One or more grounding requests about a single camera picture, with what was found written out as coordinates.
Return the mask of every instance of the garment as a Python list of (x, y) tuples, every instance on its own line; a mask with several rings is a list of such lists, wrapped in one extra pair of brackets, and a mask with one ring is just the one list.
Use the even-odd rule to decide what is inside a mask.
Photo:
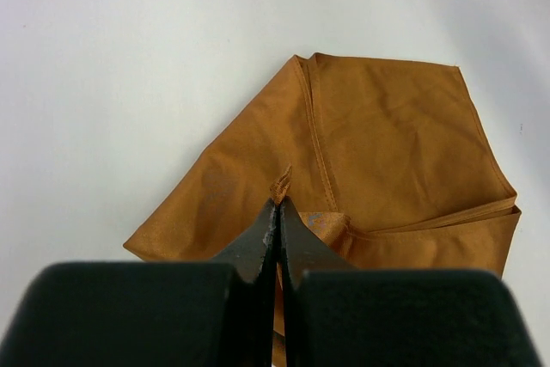
[[(354, 266), (502, 274), (521, 212), (460, 70), (319, 53), (292, 57), (125, 247), (210, 258), (289, 164), (302, 220)], [(284, 334), (280, 286), (274, 328)]]

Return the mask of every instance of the brown cloth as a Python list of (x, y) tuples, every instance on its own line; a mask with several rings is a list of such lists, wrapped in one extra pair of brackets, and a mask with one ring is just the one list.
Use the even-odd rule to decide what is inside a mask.
[[(210, 258), (289, 164), (302, 220), (354, 266), (502, 274), (521, 212), (460, 70), (319, 53), (291, 58), (125, 247), (146, 260)], [(274, 328), (284, 334), (280, 286)]]

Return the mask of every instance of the white table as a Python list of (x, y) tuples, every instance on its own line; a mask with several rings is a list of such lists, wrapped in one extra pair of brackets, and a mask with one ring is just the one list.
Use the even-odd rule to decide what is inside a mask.
[(458, 64), (523, 216), (504, 279), (550, 362), (550, 0), (0, 0), (0, 331), (121, 244), (292, 54)]

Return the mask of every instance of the folded cloth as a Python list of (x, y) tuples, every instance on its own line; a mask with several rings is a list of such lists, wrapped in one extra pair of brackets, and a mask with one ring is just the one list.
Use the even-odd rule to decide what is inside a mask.
[(145, 260), (210, 258), (289, 164), (302, 220), (354, 266), (502, 274), (521, 212), (459, 68), (319, 53), (292, 57), (125, 247)]

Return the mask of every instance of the white background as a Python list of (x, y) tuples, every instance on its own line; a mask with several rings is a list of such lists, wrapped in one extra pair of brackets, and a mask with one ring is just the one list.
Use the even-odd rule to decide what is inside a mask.
[(504, 279), (550, 360), (550, 0), (0, 0), (0, 332), (121, 244), (292, 54), (461, 67), (523, 216)]

